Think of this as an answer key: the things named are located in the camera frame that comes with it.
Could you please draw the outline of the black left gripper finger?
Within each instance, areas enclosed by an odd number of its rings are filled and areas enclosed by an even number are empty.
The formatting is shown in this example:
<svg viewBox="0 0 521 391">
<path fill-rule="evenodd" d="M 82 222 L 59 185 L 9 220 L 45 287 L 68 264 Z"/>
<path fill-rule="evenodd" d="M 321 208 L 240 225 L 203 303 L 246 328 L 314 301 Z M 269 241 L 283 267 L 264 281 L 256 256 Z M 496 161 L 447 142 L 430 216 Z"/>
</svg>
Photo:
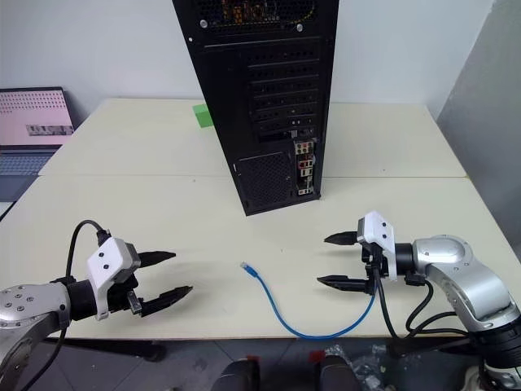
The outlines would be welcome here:
<svg viewBox="0 0 521 391">
<path fill-rule="evenodd" d="M 138 254 L 140 268 L 155 266 L 163 261 L 176 257 L 176 253 L 167 251 L 150 251 Z"/>
<path fill-rule="evenodd" d="M 150 301 L 141 300 L 141 316 L 146 317 L 174 305 L 192 291 L 192 286 L 182 286 L 161 293 L 156 299 Z"/>
</svg>

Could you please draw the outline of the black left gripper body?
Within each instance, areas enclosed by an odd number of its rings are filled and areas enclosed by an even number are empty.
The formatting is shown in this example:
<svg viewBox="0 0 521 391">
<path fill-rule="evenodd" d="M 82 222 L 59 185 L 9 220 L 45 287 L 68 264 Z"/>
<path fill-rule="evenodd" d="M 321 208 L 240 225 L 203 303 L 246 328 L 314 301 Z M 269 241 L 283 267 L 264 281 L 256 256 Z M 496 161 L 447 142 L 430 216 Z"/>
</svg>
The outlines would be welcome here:
<svg viewBox="0 0 521 391">
<path fill-rule="evenodd" d="M 142 300 L 134 291 L 137 286 L 135 275 L 130 275 L 124 282 L 114 283 L 107 291 L 109 312 L 130 310 L 132 314 L 141 314 Z"/>
</svg>

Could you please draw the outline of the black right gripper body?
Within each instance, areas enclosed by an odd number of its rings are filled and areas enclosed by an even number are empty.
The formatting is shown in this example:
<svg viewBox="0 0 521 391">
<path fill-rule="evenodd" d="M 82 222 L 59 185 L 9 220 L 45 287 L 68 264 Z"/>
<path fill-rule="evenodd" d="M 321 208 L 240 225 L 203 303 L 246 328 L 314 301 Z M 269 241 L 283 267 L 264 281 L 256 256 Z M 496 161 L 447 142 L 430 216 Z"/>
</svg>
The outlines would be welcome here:
<svg viewBox="0 0 521 391">
<path fill-rule="evenodd" d="M 375 294 L 379 290 L 382 269 L 387 262 L 387 258 L 383 255 L 383 249 L 378 244 L 363 244 L 361 259 L 365 263 L 367 276 L 365 293 Z"/>
</svg>

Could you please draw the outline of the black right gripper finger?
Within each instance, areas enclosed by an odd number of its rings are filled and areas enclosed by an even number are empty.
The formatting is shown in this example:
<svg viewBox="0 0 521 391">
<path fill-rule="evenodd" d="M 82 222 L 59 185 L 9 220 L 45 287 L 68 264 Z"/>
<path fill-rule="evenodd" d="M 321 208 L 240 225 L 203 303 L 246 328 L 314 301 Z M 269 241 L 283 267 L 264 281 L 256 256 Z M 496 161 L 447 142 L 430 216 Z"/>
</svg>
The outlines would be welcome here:
<svg viewBox="0 0 521 391">
<path fill-rule="evenodd" d="M 351 279 L 346 275 L 327 275 L 318 277 L 317 281 L 343 292 L 374 293 L 374 283 L 370 279 Z"/>
<path fill-rule="evenodd" d="M 358 242 L 357 238 L 356 231 L 344 231 L 327 236 L 324 242 L 335 245 L 354 245 Z"/>
</svg>

